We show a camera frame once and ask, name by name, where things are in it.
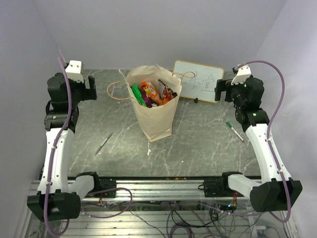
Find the large green Chiaba chips bag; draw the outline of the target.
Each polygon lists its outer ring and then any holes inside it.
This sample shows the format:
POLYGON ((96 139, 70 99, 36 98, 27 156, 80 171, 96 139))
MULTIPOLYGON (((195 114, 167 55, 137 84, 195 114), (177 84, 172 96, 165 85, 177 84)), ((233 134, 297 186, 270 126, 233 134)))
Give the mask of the large green Chiaba chips bag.
POLYGON ((139 90, 139 88, 138 88, 136 83, 134 83, 132 85, 132 92, 133 92, 135 98, 137 99, 137 101, 139 102, 139 104, 144 106, 144 107, 147 107, 147 104, 146 104, 146 102, 144 101, 144 99, 142 97, 142 93, 139 90))

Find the red snack bag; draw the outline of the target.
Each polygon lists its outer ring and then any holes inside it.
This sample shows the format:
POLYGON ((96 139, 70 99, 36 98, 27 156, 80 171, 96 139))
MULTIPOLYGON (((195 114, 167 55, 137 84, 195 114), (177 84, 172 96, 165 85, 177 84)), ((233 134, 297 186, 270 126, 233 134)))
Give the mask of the red snack bag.
POLYGON ((158 93, 164 105, 178 96, 176 92, 165 85, 160 79, 158 80, 158 93))

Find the orange mango snack bag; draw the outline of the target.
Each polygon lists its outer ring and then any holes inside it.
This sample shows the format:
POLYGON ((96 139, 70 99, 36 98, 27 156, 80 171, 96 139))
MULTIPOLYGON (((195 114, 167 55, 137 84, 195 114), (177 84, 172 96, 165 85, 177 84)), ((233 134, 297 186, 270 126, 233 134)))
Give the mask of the orange mango snack bag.
POLYGON ((163 101, 159 95, 158 90, 154 87, 154 85, 151 82, 142 82, 140 86, 146 92, 148 97, 150 97, 158 105, 163 105, 163 101))

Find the beige paper bag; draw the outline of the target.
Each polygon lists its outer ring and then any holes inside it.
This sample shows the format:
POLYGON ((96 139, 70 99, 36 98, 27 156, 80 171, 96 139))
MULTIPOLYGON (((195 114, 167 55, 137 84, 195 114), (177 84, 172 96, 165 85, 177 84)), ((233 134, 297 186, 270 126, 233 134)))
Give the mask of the beige paper bag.
POLYGON ((132 69, 127 76, 121 71, 119 72, 124 81, 122 82, 128 89, 128 97, 124 100, 129 100, 132 103, 134 113, 137 117, 138 124, 144 135, 150 142, 165 138, 172 134, 172 124, 176 112, 176 107, 182 91, 183 78, 194 78, 195 73, 188 71, 186 73, 171 72, 159 65, 157 66, 139 66, 132 69), (174 93, 176 98, 171 99, 165 105, 148 108, 143 106, 137 100, 137 97, 132 91, 133 84, 140 85, 142 82, 150 82, 155 88, 158 88, 159 81, 168 86, 174 93))

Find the purple grape candy bag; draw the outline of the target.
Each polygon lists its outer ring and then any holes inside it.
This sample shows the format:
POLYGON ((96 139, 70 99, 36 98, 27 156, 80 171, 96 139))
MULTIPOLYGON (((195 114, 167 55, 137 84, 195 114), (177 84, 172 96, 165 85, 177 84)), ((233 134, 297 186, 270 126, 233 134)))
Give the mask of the purple grape candy bag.
POLYGON ((145 96, 145 97, 143 98, 143 100, 145 101, 145 103, 146 103, 146 105, 147 105, 148 108, 151 108, 151 107, 152 107, 151 100, 150 100, 147 96, 145 96))

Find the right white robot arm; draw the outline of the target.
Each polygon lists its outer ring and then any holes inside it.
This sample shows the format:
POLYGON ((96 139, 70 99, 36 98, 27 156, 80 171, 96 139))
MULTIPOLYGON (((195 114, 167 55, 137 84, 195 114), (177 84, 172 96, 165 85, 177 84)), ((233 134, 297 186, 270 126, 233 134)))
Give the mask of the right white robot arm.
POLYGON ((278 154, 269 133, 269 118, 261 108, 264 84, 250 76, 242 84, 219 79, 215 87, 215 100, 225 92, 225 101, 232 102, 236 120, 246 133, 261 172, 257 182, 241 172, 223 172, 218 184, 219 192, 230 196, 234 191, 248 198, 257 212, 288 211, 302 192, 302 184, 293 180, 278 154))

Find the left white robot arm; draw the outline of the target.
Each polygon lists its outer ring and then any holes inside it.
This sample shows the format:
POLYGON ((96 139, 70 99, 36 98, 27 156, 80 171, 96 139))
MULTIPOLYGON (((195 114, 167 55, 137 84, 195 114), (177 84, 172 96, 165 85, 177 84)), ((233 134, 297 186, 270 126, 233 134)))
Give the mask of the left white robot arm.
POLYGON ((42 222, 75 219, 79 216, 82 199, 97 196, 101 191, 96 172, 83 172, 68 183, 68 160, 79 118, 78 105, 82 101, 96 100, 95 78, 85 81, 65 81, 62 73, 47 81, 50 100, 44 119, 47 151, 43 174, 35 195, 27 198, 27 207, 42 222))

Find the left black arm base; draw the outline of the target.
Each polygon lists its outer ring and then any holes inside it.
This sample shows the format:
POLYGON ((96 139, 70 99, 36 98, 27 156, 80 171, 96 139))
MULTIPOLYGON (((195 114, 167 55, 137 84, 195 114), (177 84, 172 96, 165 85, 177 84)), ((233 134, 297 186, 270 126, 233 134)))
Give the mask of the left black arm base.
POLYGON ((98 178, 94 179, 94 188, 88 192, 86 197, 103 197, 115 198, 117 182, 113 178, 98 178))

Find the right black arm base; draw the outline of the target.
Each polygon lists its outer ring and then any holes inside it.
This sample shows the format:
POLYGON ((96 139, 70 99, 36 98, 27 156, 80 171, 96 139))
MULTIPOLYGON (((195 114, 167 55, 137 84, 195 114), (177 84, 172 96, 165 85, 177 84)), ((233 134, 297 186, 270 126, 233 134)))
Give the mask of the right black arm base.
POLYGON ((205 197, 231 197, 234 190, 228 186, 228 180, 223 177, 208 177, 198 185, 198 190, 204 192, 205 197))

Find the grey pen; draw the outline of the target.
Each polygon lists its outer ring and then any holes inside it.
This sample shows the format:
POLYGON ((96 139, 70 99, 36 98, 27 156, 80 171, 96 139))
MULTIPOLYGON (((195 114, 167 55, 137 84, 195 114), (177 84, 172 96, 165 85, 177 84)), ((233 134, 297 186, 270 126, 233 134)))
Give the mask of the grey pen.
POLYGON ((98 155, 98 153, 102 150, 102 148, 105 146, 105 144, 108 142, 108 140, 112 137, 113 132, 111 132, 108 137, 101 143, 101 145, 98 147, 98 149, 95 152, 95 156, 98 155))

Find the whiteboard with wooden frame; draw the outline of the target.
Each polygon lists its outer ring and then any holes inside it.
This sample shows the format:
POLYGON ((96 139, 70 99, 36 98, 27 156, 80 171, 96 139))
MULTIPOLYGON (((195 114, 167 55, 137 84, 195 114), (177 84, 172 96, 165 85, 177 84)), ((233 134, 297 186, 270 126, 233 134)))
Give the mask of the whiteboard with wooden frame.
POLYGON ((224 77, 224 69, 218 66, 176 60, 173 72, 182 79, 180 96, 188 99, 215 103, 216 83, 224 77))

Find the aluminium rail frame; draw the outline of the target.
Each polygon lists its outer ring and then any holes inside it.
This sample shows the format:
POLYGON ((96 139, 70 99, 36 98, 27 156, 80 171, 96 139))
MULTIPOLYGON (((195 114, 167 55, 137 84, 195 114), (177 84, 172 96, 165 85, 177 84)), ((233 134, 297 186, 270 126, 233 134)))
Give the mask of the aluminium rail frame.
MULTIPOLYGON (((65 81, 68 81, 68 77, 66 73, 62 73, 64 75, 65 81)), ((269 133, 271 135, 271 124, 272 119, 269 122, 269 133)), ((74 180, 69 180, 69 184, 73 184, 74 180)), ((128 205, 131 205, 133 202, 149 202, 149 201, 172 201, 177 200, 181 201, 184 199, 193 199, 194 192, 197 191, 199 196, 205 197, 204 192, 198 190, 199 184, 194 184, 193 179, 189 180, 178 180, 177 178, 112 178, 117 182, 115 198, 107 198, 110 201, 126 201, 128 205)), ((234 191, 234 195, 232 202, 227 206, 218 206, 215 208, 216 211, 225 213, 227 215, 235 215, 235 207, 237 203, 238 196, 241 195, 238 192, 234 191)), ((84 209, 84 203, 87 202, 88 198, 92 197, 84 197, 81 201, 81 209, 80 215, 85 215, 86 211, 84 209)), ((288 211, 279 211, 285 212, 285 217, 281 219, 283 223, 288 222, 291 216, 291 209, 288 211)), ((266 212, 257 212, 254 210, 254 216, 263 214, 266 212)), ((57 221, 40 221, 45 225, 46 232, 50 234, 51 237, 58 238, 65 234, 68 229, 69 223, 72 219, 67 220, 57 220, 57 221)))

